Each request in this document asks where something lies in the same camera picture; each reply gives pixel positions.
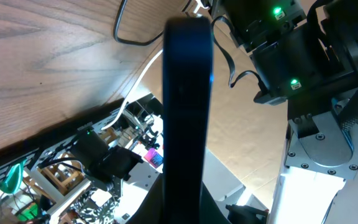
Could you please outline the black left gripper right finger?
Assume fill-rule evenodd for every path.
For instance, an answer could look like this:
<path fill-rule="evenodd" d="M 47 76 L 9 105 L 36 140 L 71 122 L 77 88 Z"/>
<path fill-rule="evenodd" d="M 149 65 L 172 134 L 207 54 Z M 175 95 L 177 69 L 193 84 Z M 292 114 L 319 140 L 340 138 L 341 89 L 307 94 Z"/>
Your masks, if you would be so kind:
<path fill-rule="evenodd" d="M 215 200 L 202 185 L 200 202 L 200 224 L 228 224 L 229 220 L 222 214 Z"/>

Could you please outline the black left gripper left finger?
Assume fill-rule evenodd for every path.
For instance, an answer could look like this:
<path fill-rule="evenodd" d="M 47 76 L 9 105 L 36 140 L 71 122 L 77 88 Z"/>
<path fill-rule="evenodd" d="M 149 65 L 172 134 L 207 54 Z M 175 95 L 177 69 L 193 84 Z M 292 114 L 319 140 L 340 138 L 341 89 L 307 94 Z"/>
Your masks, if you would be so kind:
<path fill-rule="evenodd" d="M 127 224 L 161 224 L 163 220 L 163 180 L 159 174 L 138 210 Z"/>

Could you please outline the blue Galaxy smartphone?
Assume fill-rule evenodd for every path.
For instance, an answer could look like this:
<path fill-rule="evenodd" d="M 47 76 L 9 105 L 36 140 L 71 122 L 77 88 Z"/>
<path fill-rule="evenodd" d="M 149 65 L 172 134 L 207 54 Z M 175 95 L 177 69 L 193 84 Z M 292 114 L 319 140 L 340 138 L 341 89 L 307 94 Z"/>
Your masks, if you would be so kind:
<path fill-rule="evenodd" d="M 205 17 L 173 17 L 163 40 L 163 221 L 199 223 L 213 83 L 213 34 Z"/>

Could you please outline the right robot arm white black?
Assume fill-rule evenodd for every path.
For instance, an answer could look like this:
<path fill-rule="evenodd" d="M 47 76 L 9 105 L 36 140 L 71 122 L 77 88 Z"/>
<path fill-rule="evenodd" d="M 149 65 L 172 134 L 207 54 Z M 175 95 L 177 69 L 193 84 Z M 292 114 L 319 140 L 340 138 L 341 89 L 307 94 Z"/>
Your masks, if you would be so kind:
<path fill-rule="evenodd" d="M 263 105 L 286 103 L 282 164 L 269 212 L 230 207 L 237 221 L 324 223 L 358 173 L 358 1 L 210 1 L 214 22 L 254 64 Z"/>

